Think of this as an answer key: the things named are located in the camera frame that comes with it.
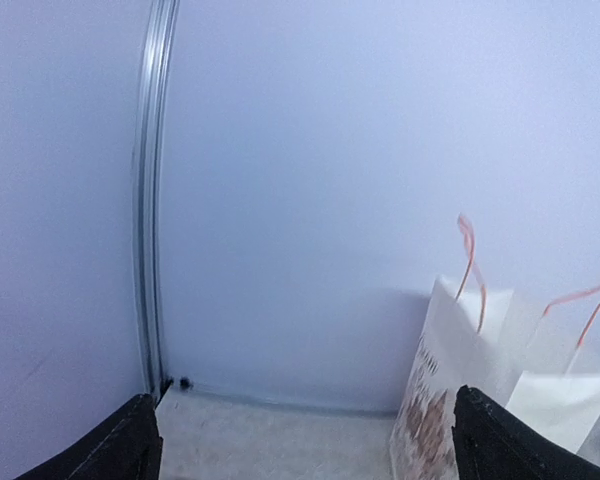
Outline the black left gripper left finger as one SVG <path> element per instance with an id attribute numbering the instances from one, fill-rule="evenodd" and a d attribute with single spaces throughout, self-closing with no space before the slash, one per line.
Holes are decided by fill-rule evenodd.
<path id="1" fill-rule="evenodd" d="M 162 449 L 154 399 L 138 394 L 69 448 L 17 480 L 158 480 Z"/>

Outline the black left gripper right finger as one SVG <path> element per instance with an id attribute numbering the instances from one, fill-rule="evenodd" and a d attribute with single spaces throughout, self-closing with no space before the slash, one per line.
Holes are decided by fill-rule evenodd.
<path id="1" fill-rule="evenodd" d="M 454 415 L 461 480 L 600 480 L 600 467 L 547 440 L 477 388 L 460 387 Z"/>

